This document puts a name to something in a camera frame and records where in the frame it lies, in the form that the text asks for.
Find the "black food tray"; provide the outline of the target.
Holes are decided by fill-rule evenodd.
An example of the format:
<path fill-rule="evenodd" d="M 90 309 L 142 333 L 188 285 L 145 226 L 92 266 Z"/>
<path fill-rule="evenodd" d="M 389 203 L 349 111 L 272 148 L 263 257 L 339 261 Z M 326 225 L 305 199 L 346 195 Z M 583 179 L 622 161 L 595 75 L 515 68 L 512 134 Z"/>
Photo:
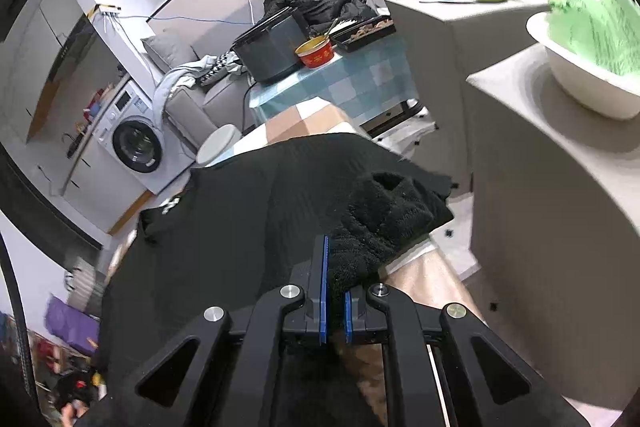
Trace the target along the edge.
<path fill-rule="evenodd" d="M 334 32 L 330 40 L 332 46 L 341 52 L 352 53 L 395 32 L 393 19 L 389 15 L 380 15 Z"/>

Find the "blue checkered tablecloth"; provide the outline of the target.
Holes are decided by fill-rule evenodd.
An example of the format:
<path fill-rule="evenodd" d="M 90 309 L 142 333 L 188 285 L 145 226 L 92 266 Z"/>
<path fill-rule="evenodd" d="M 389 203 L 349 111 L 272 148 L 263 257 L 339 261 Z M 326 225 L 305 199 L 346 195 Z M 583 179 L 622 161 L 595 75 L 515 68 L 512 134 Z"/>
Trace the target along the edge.
<path fill-rule="evenodd" d="M 337 53 L 320 67 L 302 68 L 278 82 L 261 84 L 250 91 L 248 110 L 256 124 L 262 124 L 312 98 L 330 102 L 356 124 L 416 100 L 405 43 L 391 34 L 355 52 Z"/>

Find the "grey cabinet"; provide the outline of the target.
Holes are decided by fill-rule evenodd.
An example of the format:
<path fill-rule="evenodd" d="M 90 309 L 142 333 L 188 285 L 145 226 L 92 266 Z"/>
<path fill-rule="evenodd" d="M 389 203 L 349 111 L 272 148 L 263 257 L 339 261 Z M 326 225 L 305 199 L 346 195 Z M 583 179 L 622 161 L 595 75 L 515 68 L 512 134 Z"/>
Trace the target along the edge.
<path fill-rule="evenodd" d="M 526 30 L 546 0 L 387 0 L 436 124 L 416 159 L 473 196 L 471 251 L 498 311 L 563 395 L 639 388 L 639 124 L 555 80 Z"/>

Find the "white washing machine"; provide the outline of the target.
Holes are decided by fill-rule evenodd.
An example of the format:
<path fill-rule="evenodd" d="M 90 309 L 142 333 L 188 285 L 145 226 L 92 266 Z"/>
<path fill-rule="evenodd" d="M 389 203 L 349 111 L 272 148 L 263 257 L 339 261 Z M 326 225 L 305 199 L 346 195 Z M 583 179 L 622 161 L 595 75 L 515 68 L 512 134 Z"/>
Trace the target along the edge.
<path fill-rule="evenodd" d="M 92 136 L 148 191 L 158 194 L 192 166 L 195 155 L 172 124 L 157 124 L 154 117 L 152 100 L 127 79 Z"/>

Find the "grey sofa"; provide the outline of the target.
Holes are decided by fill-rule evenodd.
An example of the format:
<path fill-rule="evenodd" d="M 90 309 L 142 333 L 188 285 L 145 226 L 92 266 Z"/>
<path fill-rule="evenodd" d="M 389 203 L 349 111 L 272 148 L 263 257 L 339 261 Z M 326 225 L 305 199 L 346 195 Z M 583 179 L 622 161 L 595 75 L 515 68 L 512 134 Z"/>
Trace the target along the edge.
<path fill-rule="evenodd" d="M 192 46 L 173 34 L 146 37 L 142 46 L 163 77 L 169 69 L 204 56 L 196 54 Z M 250 77 L 241 65 L 239 74 L 229 75 L 212 87 L 180 87 L 172 92 L 165 106 L 164 120 L 194 146 L 202 145 L 211 133 L 226 124 L 242 129 Z"/>

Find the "black rice cooker pot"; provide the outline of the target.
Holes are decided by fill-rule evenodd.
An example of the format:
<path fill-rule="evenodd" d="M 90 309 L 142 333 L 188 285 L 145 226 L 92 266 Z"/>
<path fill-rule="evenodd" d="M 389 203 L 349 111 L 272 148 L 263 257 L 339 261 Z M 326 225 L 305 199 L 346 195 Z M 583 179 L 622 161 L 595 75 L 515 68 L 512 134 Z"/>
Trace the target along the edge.
<path fill-rule="evenodd" d="M 303 67 L 295 50 L 309 39 L 309 26 L 298 9 L 285 8 L 236 38 L 231 46 L 258 83 L 273 83 Z"/>

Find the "purple bag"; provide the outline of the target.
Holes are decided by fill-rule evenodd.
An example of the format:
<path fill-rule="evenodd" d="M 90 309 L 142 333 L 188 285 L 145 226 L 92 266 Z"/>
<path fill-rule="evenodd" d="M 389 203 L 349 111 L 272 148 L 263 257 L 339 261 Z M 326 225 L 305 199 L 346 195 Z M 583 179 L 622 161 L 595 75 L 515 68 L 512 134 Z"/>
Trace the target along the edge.
<path fill-rule="evenodd" d="M 83 355 L 92 355 L 98 347 L 99 322 L 51 296 L 44 314 L 47 331 Z"/>

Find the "red yellow bowl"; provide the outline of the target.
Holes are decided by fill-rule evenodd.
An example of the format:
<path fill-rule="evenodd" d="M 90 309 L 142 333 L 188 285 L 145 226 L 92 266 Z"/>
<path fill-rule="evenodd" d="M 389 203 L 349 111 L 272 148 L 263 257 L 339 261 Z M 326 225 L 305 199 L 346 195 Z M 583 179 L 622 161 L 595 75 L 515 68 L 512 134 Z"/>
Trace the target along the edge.
<path fill-rule="evenodd" d="M 301 44 L 295 54 L 308 68 L 317 68 L 334 57 L 333 46 L 330 38 L 325 35 L 314 37 Z"/>

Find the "light blue garment on sofa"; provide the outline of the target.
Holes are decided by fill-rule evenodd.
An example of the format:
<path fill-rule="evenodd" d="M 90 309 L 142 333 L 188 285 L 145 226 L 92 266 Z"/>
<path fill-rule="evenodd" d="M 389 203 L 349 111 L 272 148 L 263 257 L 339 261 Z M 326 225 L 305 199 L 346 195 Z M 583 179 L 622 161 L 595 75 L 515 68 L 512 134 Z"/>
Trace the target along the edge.
<path fill-rule="evenodd" d="M 166 72 L 156 86 L 152 98 L 155 127 L 163 126 L 165 106 L 172 92 L 180 87 L 212 87 L 228 77 L 239 74 L 242 65 L 234 52 L 221 56 L 204 55 L 197 61 L 177 65 Z"/>

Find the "white plastic basin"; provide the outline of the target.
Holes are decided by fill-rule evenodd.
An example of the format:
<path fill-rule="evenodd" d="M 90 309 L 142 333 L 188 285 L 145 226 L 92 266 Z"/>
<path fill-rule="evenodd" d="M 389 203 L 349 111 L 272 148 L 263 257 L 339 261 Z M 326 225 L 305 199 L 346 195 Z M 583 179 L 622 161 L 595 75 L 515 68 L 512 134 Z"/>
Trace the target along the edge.
<path fill-rule="evenodd" d="M 529 17 L 526 29 L 547 52 L 555 80 L 577 102 L 615 120 L 639 115 L 639 76 L 620 76 L 569 51 L 548 35 L 549 12 Z"/>

